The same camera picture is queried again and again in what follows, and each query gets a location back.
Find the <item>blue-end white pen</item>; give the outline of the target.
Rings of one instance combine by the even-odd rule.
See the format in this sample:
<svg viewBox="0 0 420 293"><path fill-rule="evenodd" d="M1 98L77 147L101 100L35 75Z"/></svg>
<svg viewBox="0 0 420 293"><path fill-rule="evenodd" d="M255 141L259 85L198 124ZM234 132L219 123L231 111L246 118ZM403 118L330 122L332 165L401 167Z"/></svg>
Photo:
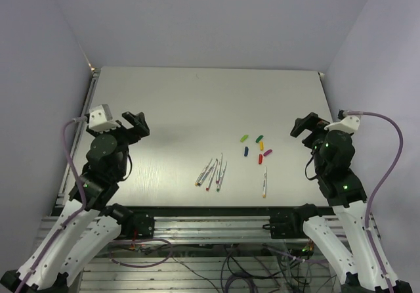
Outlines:
<svg viewBox="0 0 420 293"><path fill-rule="evenodd" d="M209 169L207 170L206 174L201 178L200 186L202 186L204 184L205 180L211 174L211 169L212 169L212 166L213 166L214 163L215 163L215 161L212 161L211 162L211 165L209 166Z"/></svg>

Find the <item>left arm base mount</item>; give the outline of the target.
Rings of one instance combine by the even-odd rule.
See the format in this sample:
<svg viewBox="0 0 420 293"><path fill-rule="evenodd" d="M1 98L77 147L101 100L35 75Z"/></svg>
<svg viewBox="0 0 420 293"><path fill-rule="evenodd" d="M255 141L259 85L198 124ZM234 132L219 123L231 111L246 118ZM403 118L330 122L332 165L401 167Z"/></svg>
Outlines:
<svg viewBox="0 0 420 293"><path fill-rule="evenodd" d="M139 240L152 238L154 233L154 219L146 212L134 212L120 204L110 207L110 214L121 227L118 240Z"/></svg>

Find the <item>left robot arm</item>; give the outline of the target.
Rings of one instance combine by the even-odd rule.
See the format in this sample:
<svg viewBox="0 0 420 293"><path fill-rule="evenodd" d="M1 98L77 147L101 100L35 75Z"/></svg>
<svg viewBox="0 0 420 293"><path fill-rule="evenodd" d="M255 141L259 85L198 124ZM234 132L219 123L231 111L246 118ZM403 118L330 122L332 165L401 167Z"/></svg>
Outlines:
<svg viewBox="0 0 420 293"><path fill-rule="evenodd" d="M105 105L66 122L68 126L86 123L93 136L87 162L78 174L72 157L66 159L75 178L69 199L41 245L17 270L6 271L1 285L11 292L68 292L83 268L110 241L133 233L132 212L108 202L119 183L130 174L129 147L149 136L144 113L124 112L126 128L114 120Z"/></svg>

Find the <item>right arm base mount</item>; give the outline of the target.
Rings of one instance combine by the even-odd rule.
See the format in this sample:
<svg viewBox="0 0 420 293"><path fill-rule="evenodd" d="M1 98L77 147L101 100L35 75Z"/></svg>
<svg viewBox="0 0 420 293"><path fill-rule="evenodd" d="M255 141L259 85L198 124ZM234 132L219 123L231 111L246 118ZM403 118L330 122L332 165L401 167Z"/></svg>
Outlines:
<svg viewBox="0 0 420 293"><path fill-rule="evenodd" d="M305 238L303 224L316 216L319 216L318 208L314 204L305 204L293 208L288 216L271 217L262 229L270 232L271 239Z"/></svg>

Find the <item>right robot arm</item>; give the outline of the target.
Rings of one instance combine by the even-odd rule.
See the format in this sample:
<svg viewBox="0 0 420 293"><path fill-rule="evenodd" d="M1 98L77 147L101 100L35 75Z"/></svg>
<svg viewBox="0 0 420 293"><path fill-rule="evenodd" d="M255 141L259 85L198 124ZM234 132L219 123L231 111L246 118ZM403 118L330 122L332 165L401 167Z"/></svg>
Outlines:
<svg viewBox="0 0 420 293"><path fill-rule="evenodd" d="M345 232L347 244L331 231L313 204L295 209L289 230L296 237L312 240L333 268L341 292L412 292L391 267L371 222L371 207L378 192L367 195L361 180L351 170L355 155L352 136L357 132L362 111L342 110L339 121L330 123L311 112L297 118L290 135L308 130L302 143L310 149L319 189Z"/></svg>

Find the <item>yellow-end white pen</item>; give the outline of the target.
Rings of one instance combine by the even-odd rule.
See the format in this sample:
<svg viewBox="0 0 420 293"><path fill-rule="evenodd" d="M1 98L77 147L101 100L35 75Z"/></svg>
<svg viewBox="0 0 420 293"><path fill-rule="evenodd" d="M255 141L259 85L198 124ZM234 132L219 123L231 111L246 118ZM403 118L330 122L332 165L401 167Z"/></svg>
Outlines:
<svg viewBox="0 0 420 293"><path fill-rule="evenodd" d="M210 161L207 163L207 165L202 169L201 173L199 174L198 178L196 179L195 186L200 186L201 178L206 174L206 172L209 169L209 166L211 165L212 161L213 161L213 159L211 158Z"/></svg>

